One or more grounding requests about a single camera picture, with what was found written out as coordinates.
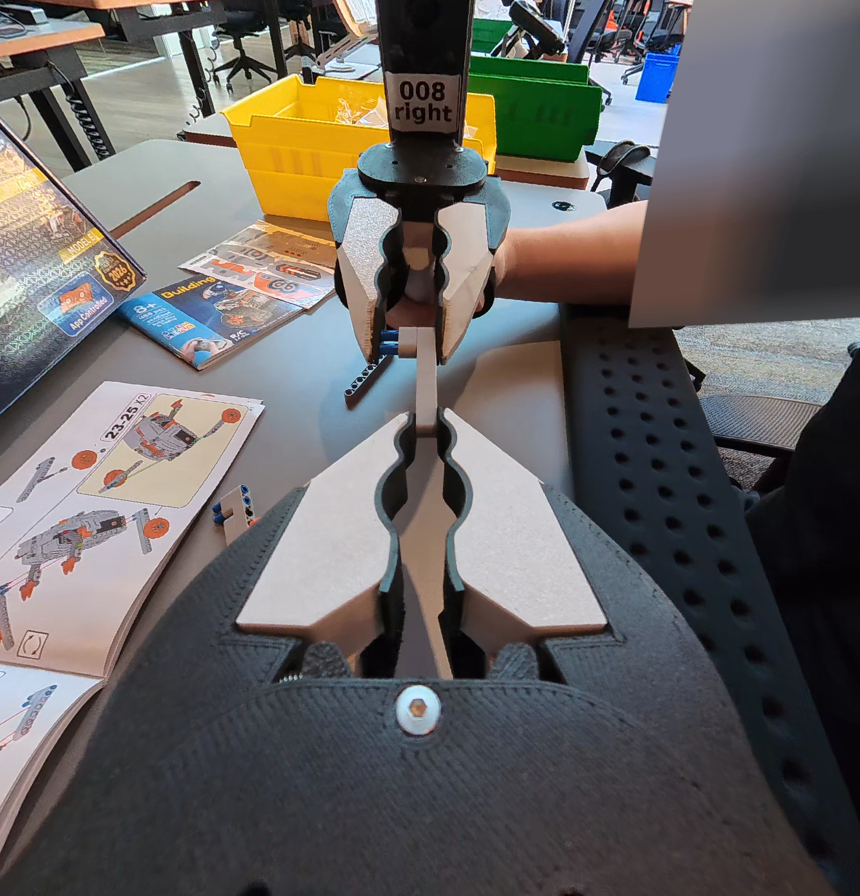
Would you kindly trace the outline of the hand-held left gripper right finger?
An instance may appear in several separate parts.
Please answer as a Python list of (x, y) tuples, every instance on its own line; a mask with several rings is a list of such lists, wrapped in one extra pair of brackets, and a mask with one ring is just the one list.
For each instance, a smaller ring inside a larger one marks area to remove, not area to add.
[(552, 491), (450, 409), (438, 412), (445, 547), (439, 622), (451, 668), (486, 668), (509, 644), (608, 626), (552, 506)]

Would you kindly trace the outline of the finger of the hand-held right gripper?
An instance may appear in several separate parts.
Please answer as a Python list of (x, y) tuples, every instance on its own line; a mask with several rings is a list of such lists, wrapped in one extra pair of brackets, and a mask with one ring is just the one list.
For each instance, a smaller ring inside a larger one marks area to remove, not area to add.
[(447, 364), (464, 339), (492, 267), (485, 207), (455, 203), (435, 216), (436, 344)]
[(346, 306), (366, 360), (379, 359), (391, 299), (405, 274), (401, 212), (379, 198), (354, 199), (337, 249)]

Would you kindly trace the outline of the grey angled building beam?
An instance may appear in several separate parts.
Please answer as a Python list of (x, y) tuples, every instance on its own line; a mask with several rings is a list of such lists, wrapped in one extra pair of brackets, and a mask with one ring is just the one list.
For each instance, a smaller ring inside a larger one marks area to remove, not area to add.
[(432, 327), (400, 327), (398, 354), (416, 360), (415, 431), (419, 438), (436, 437), (438, 423), (437, 343)]

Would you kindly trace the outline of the person's right forearm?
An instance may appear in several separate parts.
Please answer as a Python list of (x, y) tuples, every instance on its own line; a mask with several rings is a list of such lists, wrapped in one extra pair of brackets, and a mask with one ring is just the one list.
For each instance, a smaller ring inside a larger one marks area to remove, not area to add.
[(647, 201), (545, 229), (516, 230), (510, 297), (576, 305), (629, 305)]

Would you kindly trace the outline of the grey desk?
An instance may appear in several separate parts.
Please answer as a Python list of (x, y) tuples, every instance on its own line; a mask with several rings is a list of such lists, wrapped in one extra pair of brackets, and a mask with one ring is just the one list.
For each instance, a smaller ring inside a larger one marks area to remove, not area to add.
[[(263, 217), (239, 153), (216, 146), (150, 140), (64, 183), (110, 230), (158, 207), (122, 237), (147, 272), (145, 292), (176, 282), (179, 263)], [(347, 409), (344, 391), (363, 368), (348, 313), (335, 297), (200, 373), (112, 316), (0, 417), (0, 485), (102, 382), (167, 386), (263, 400), (265, 411), (213, 499), (246, 484), (264, 511), (413, 406), (411, 361), (392, 364), (355, 409)], [(534, 475), (573, 497), (556, 305), (496, 299), (440, 370), (439, 396)], [(442, 560), (435, 550), (452, 520), (441, 496), (442, 474), (434, 442), (420, 440), (407, 472), (408, 503), (394, 520), (406, 602), (400, 675), (450, 677), (437, 626)], [(108, 686), (77, 713), (29, 790), (0, 853), (0, 877), (71, 782), (129, 661), (188, 582), (223, 549), (223, 535), (205, 509), (151, 590)]]

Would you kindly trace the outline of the wooden desk with black legs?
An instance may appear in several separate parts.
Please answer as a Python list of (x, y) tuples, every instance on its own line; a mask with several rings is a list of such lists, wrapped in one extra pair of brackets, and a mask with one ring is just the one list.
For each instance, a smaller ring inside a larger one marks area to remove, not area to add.
[(102, 26), (89, 21), (48, 19), (39, 24), (0, 24), (0, 102), (28, 97), (76, 172), (91, 166), (92, 161), (54, 89), (62, 90), (97, 159), (114, 155), (112, 142), (84, 85), (88, 72), (77, 53), (77, 45), (104, 36)]

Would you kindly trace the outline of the person's right hand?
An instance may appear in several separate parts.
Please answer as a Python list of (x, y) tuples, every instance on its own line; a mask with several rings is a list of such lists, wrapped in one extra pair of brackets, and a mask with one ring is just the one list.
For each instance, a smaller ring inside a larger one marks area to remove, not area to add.
[[(522, 298), (533, 288), (534, 277), (532, 230), (511, 230), (495, 256), (496, 286), (494, 297)], [(433, 327), (436, 321), (435, 280), (433, 263), (408, 274), (405, 293), (387, 312), (387, 324), (401, 327)]]

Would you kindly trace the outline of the clear plastic bag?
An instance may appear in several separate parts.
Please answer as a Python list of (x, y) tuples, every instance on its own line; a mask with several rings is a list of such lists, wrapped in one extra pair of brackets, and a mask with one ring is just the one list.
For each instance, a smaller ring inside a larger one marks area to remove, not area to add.
[(340, 97), (336, 103), (333, 121), (342, 126), (388, 130), (388, 111), (385, 98), (371, 98), (369, 102), (356, 103), (353, 100)]

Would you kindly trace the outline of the black perforated building beam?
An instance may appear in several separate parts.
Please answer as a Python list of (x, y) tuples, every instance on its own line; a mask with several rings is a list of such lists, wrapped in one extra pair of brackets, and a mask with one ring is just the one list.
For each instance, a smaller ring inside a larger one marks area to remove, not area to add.
[(392, 356), (381, 355), (376, 364), (368, 364), (361, 373), (355, 377), (344, 393), (347, 409), (355, 409), (357, 404), (367, 395), (369, 389), (387, 367), (389, 367), (392, 361)]

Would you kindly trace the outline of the yellow plastic bin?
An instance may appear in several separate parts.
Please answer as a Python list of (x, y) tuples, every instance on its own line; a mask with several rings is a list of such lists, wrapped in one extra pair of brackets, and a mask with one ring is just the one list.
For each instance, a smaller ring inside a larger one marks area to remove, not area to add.
[[(267, 214), (328, 220), (342, 243), (355, 198), (379, 198), (402, 223), (455, 203), (485, 207), (491, 252), (510, 224), (494, 171), (494, 101), (466, 95), (462, 77), (385, 73), (386, 86), (291, 75), (224, 112)], [(342, 126), (340, 98), (384, 97), (389, 129)]]

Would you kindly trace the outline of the green plastic bin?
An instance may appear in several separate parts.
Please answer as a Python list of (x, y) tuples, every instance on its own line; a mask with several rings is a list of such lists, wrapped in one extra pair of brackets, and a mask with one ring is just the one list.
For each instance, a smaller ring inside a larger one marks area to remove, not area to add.
[(506, 34), (513, 27), (510, 19), (483, 19), (473, 20), (471, 52), (490, 55)]
[(473, 54), (468, 91), (494, 97), (500, 155), (571, 163), (595, 141), (603, 90), (586, 65)]

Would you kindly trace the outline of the black perforated board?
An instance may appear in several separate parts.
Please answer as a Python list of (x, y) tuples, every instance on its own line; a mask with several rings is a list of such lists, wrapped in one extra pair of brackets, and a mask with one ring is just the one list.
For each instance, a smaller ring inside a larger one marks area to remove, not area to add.
[(669, 328), (560, 308), (573, 494), (682, 611), (803, 846), (860, 894), (860, 824)]

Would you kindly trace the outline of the open instruction manual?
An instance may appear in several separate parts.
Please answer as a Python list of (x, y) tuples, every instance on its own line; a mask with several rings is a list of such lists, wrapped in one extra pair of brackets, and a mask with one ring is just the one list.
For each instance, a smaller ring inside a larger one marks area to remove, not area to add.
[(263, 409), (106, 382), (0, 486), (0, 849)]

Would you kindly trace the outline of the black mesh office chair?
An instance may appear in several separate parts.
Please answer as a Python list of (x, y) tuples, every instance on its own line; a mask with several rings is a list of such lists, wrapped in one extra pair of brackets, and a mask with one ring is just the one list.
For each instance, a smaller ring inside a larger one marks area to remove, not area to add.
[(797, 442), (821, 405), (750, 394), (700, 397), (730, 479), (762, 495), (781, 487)]

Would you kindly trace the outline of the dark printed toy box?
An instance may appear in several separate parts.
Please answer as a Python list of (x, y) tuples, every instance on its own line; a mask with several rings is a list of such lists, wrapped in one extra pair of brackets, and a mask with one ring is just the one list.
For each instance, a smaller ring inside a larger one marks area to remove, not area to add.
[(146, 279), (0, 119), (0, 416)]

